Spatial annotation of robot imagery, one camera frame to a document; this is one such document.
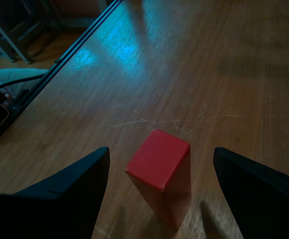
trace chair leg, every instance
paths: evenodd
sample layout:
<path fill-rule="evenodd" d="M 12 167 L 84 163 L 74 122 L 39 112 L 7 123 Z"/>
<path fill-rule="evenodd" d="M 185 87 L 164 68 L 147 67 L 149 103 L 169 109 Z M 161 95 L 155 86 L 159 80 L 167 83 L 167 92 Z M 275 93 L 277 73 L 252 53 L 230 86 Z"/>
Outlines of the chair leg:
<path fill-rule="evenodd" d="M 0 26 L 0 33 L 27 64 L 32 63 L 32 59 L 25 51 L 25 49 L 17 42 L 16 39 L 14 39 L 14 37 L 8 31 L 4 31 L 1 28 L 1 26 Z"/>
<path fill-rule="evenodd" d="M 41 0 L 45 10 L 48 12 L 49 16 L 53 19 L 56 24 L 56 27 L 59 29 L 60 32 L 64 31 L 62 24 L 60 23 L 58 13 L 56 11 L 55 6 L 49 0 Z"/>

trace wood grain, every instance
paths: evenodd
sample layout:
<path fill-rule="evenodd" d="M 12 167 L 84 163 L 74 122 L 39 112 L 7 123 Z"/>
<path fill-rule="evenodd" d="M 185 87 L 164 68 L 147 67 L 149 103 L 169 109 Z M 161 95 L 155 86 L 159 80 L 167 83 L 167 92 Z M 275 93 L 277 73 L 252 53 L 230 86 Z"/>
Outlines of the wood grain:
<path fill-rule="evenodd" d="M 178 232 L 124 172 L 154 128 L 192 146 Z M 289 175 L 289 1 L 124 0 L 0 138 L 0 193 L 100 146 L 111 168 L 93 238 L 242 238 L 212 156 L 223 146 Z"/>

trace scratch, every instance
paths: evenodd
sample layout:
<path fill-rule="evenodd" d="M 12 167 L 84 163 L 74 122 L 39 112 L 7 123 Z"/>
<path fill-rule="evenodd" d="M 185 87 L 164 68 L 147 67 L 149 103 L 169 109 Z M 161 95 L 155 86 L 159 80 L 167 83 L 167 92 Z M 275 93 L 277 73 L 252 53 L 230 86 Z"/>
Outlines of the scratch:
<path fill-rule="evenodd" d="M 106 233 L 104 230 L 102 230 L 101 228 L 98 228 L 97 226 L 95 226 L 95 229 L 99 232 L 99 233 L 101 233 L 102 235 L 105 235 L 107 238 L 111 238 L 111 236 L 108 234 L 108 233 Z"/>
<path fill-rule="evenodd" d="M 174 123 L 174 125 L 175 125 L 176 128 L 178 128 L 178 129 L 180 129 L 181 131 L 185 132 L 187 135 L 191 136 L 191 137 L 194 138 L 194 139 L 197 139 L 195 136 L 193 136 L 192 134 L 190 134 L 190 133 L 189 133 L 188 131 L 186 131 L 185 129 L 178 127 L 178 125 L 177 125 L 176 123 Z"/>
<path fill-rule="evenodd" d="M 151 123 L 176 123 L 176 122 L 182 122 L 182 121 L 194 121 L 191 119 L 177 119 L 177 120 L 168 120 L 168 121 L 159 121 L 159 120 L 146 120 L 144 118 L 141 118 L 141 120 L 146 121 L 146 122 L 151 122 Z"/>
<path fill-rule="evenodd" d="M 142 122 L 148 122 L 148 121 L 147 120 L 137 120 L 137 121 L 130 121 L 130 122 L 125 122 L 125 123 L 120 123 L 120 124 L 116 124 L 116 125 L 110 125 L 110 124 L 105 123 L 105 122 L 100 122 L 100 123 L 105 124 L 107 126 L 110 126 L 112 128 L 115 128 L 115 127 L 123 126 L 123 125 L 126 125 L 126 124 L 142 123 Z"/>
<path fill-rule="evenodd" d="M 240 116 L 235 116 L 235 115 L 225 115 L 225 116 L 230 116 L 230 117 L 240 117 Z"/>

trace red wooden block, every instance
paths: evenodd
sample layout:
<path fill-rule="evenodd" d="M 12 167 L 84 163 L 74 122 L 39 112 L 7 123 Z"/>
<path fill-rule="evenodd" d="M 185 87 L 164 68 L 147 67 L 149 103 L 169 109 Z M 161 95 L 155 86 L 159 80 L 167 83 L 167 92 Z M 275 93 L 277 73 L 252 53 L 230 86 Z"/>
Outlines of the red wooden block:
<path fill-rule="evenodd" d="M 190 144 L 155 129 L 126 172 L 155 214 L 179 228 L 191 205 Z"/>

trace red block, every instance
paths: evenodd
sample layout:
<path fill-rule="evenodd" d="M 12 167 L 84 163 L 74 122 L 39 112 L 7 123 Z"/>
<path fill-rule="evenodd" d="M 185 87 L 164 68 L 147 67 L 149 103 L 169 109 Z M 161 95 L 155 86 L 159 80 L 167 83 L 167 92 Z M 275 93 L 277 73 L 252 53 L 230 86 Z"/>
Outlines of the red block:
<path fill-rule="evenodd" d="M 190 144 L 155 129 L 126 172 L 155 214 L 179 228 L 191 205 Z"/>

